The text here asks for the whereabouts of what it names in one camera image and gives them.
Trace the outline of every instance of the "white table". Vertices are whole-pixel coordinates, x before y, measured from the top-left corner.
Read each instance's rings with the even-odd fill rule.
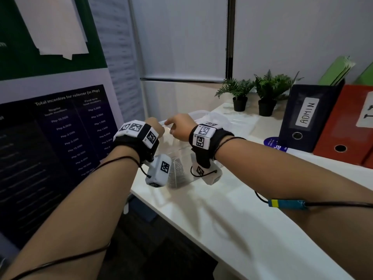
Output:
[[[272,117],[259,117],[257,107],[238,113],[230,103],[214,112],[255,125],[247,138],[257,143],[278,136],[283,116],[283,112],[275,111]],[[288,153],[373,189],[371,169],[293,149]],[[268,166],[268,174],[272,167],[275,165]],[[198,179],[180,189],[152,188],[144,180],[139,170],[131,192],[240,278],[352,279],[297,225],[261,202],[226,168],[212,186]]]

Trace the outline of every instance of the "potted plant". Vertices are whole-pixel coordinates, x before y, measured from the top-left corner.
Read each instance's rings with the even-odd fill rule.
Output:
[[[272,76],[271,70],[269,70],[268,73],[263,77],[255,75],[254,84],[256,87],[256,91],[260,97],[260,116],[271,116],[277,101],[289,98],[287,94],[283,93],[293,86],[295,80],[302,79],[296,78],[298,74],[299,72],[297,72],[294,79],[291,79],[289,76],[283,74]]]
[[[251,80],[227,79],[223,81],[223,86],[216,92],[215,96],[220,98],[223,93],[230,93],[233,97],[233,108],[237,112],[245,111],[246,95],[255,86]]]

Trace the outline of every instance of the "blue object on floor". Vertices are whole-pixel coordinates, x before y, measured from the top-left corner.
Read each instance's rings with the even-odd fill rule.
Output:
[[[137,197],[133,197],[129,202],[129,211],[133,210],[146,222],[150,223],[154,218],[157,217],[157,213],[148,207],[145,203],[139,200]]]

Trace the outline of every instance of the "purple badge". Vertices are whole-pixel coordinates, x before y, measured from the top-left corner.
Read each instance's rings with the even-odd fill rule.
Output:
[[[263,144],[265,146],[272,147],[277,150],[281,150],[283,152],[286,152],[288,150],[287,147],[277,145],[278,136],[268,137],[264,140]]]

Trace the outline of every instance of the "black cable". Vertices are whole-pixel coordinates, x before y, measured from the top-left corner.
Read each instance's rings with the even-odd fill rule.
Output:
[[[268,201],[264,200],[255,192],[256,196],[265,203]],[[356,201],[321,201],[321,202],[304,202],[305,207],[366,207],[373,208],[373,203],[368,202],[356,202]]]
[[[213,157],[213,160],[215,160],[215,155],[216,155],[217,151],[219,150],[219,148],[221,148],[221,147],[222,147],[225,143],[227,143],[228,141],[230,141],[230,140],[234,140],[235,138],[240,138],[240,139],[243,139],[243,140],[247,140],[247,139],[245,139],[245,138],[243,138],[243,137],[240,137],[240,136],[230,137],[229,139],[227,139],[226,141],[224,141],[221,145],[219,145],[219,146],[216,148],[216,150],[215,150],[215,152],[214,152],[214,155],[212,156],[212,157]]]
[[[263,198],[261,198],[257,192],[255,192],[255,194],[257,195],[257,197],[258,197],[262,202],[268,203],[268,201],[266,201],[266,200],[264,200]]]
[[[142,167],[141,167],[141,164],[140,164],[140,163],[139,163],[135,158],[133,158],[132,156],[121,156],[121,157],[115,158],[115,159],[113,159],[113,160],[106,161],[105,163],[102,163],[101,165],[98,165],[98,166],[96,167],[96,169],[94,169],[94,170],[92,171],[92,173],[93,173],[94,171],[96,171],[97,169],[100,169],[102,166],[105,166],[105,165],[107,165],[107,164],[109,164],[109,163],[112,163],[112,162],[117,161],[117,160],[120,160],[120,159],[125,159],[125,158],[131,159],[132,161],[134,161],[134,162],[137,164],[137,166],[139,166],[139,168],[141,169],[141,171],[145,174],[145,176],[147,176],[148,178],[151,178],[150,175],[148,175],[148,174],[146,174],[146,173],[144,172],[144,170],[143,170]]]
[[[61,259],[57,259],[57,260],[54,260],[54,261],[44,263],[40,266],[36,266],[35,268],[32,268],[32,269],[27,270],[25,272],[22,272],[21,274],[18,274],[16,277],[11,278],[10,280],[19,280],[19,279],[22,279],[22,278],[24,278],[24,277],[26,277],[26,276],[28,276],[32,273],[35,273],[39,270],[45,269],[45,268],[53,266],[53,265],[57,265],[57,264],[60,264],[60,263],[66,263],[66,262],[77,260],[77,259],[80,259],[80,258],[85,258],[85,257],[90,256],[90,255],[98,254],[100,252],[103,252],[103,251],[107,250],[109,245],[110,245],[110,242],[109,242],[109,244],[105,245],[104,247],[102,247],[100,249],[96,249],[96,250],[92,250],[90,252],[85,252],[83,254],[73,255],[73,256],[66,257],[66,258],[61,258]]]
[[[209,175],[209,174],[212,174],[212,173],[217,173],[217,170],[214,170],[214,171],[212,171],[212,172],[210,172],[210,173],[207,173],[207,174],[204,174],[204,175],[202,175],[202,176],[197,176],[197,175],[194,175],[194,174],[193,174],[192,169],[193,169],[193,166],[191,166],[191,168],[190,168],[190,174],[192,174],[194,177],[197,177],[197,178],[205,177],[205,176],[207,176],[207,175]]]

